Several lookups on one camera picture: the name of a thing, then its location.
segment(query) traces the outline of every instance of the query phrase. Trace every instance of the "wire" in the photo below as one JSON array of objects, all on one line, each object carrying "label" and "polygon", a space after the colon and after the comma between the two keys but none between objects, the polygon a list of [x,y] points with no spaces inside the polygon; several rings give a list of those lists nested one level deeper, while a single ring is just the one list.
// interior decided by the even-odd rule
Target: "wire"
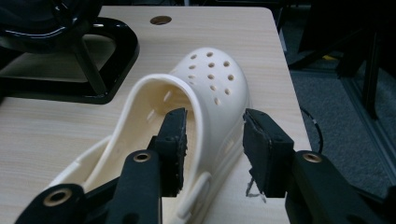
[{"label": "wire", "polygon": [[300,109],[310,118],[310,119],[312,119],[312,122],[314,123],[314,125],[315,125],[315,128],[317,128],[317,131],[318,131],[318,137],[319,137],[319,150],[318,150],[318,153],[322,153],[322,150],[323,150],[323,135],[322,135],[322,133],[321,133],[321,130],[320,130],[320,127],[319,127],[319,125],[318,125],[318,123],[317,123],[317,121],[314,119],[314,117],[312,117],[312,115],[306,110],[306,109],[304,109],[303,107],[301,107],[300,106]]}]

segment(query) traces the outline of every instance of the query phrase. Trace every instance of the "gray carpet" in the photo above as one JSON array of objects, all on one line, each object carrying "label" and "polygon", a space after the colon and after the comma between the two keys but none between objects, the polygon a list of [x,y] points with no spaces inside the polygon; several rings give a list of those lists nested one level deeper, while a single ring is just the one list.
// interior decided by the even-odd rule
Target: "gray carpet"
[{"label": "gray carpet", "polygon": [[[309,53],[297,52],[308,12],[309,6],[291,7],[282,28],[288,64]],[[388,187],[395,185],[394,174],[384,162],[386,156],[378,149],[373,135],[361,118],[361,112],[352,103],[343,84],[345,82],[335,74],[334,68],[337,64],[336,60],[318,60],[304,71],[290,71],[299,104],[318,122],[324,140],[323,154],[333,162],[346,180],[360,189],[384,197]],[[363,74],[364,65],[351,79],[358,89],[361,89]],[[384,127],[392,144],[396,140],[395,97],[395,78],[381,70],[376,112],[379,116],[378,122]],[[318,132],[308,116],[304,116],[304,121],[311,146],[313,150],[318,150]]]}]

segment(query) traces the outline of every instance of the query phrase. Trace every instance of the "wooden table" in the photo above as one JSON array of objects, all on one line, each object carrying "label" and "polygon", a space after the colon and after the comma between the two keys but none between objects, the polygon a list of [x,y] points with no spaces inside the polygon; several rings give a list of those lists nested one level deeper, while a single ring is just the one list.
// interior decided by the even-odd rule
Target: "wooden table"
[{"label": "wooden table", "polygon": [[[169,72],[187,53],[200,47],[221,49],[240,64],[253,107],[269,114],[295,141],[310,149],[271,12],[243,7],[103,7],[101,16],[126,22],[140,43],[139,57],[112,102],[84,105],[5,98],[0,104],[0,223],[13,223],[25,206],[72,160],[112,134],[129,90],[144,75]],[[169,16],[153,25],[157,16]],[[91,46],[100,51],[102,45]],[[61,74],[52,64],[63,56],[34,58],[12,69]],[[245,197],[250,165],[241,156],[205,223],[287,223],[284,200]]]}]

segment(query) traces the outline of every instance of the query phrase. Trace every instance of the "white clog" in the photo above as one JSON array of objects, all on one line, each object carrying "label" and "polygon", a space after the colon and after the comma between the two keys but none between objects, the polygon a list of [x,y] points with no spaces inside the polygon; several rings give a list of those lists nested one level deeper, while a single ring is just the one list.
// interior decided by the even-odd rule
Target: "white clog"
[{"label": "white clog", "polygon": [[119,176],[126,156],[147,148],[165,114],[180,107],[188,110],[185,182],[176,198],[163,198],[163,221],[202,222],[243,152],[242,116],[251,107],[241,68],[218,49],[197,49],[170,74],[138,80],[115,132],[78,157],[50,185],[77,183],[89,191]]}]

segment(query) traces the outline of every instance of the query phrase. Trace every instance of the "black object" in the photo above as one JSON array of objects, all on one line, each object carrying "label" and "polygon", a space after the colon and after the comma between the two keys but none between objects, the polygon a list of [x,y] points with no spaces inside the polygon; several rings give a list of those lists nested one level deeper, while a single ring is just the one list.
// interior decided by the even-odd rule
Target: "black object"
[{"label": "black object", "polygon": [[396,187],[385,200],[353,188],[323,155],[274,144],[289,143],[290,138],[264,113],[247,109],[244,118],[250,173],[266,197],[284,198],[288,193],[290,223],[395,223]]},{"label": "black object", "polygon": [[285,197],[286,179],[279,175],[287,172],[287,164],[294,154],[293,140],[261,111],[247,109],[244,120],[243,142],[245,154],[252,164],[251,176],[267,197]]},{"label": "black object", "polygon": [[[88,104],[111,101],[135,60],[139,47],[134,32],[122,21],[98,18],[103,1],[5,0],[0,2],[0,69],[25,52],[72,50],[86,82],[0,77],[4,96]],[[98,70],[82,37],[104,35],[116,49]]]},{"label": "black object", "polygon": [[162,223],[161,197],[176,197],[183,187],[186,117],[184,108],[169,112],[148,149],[126,158],[120,177],[88,193],[76,184],[46,189],[16,223]]}]

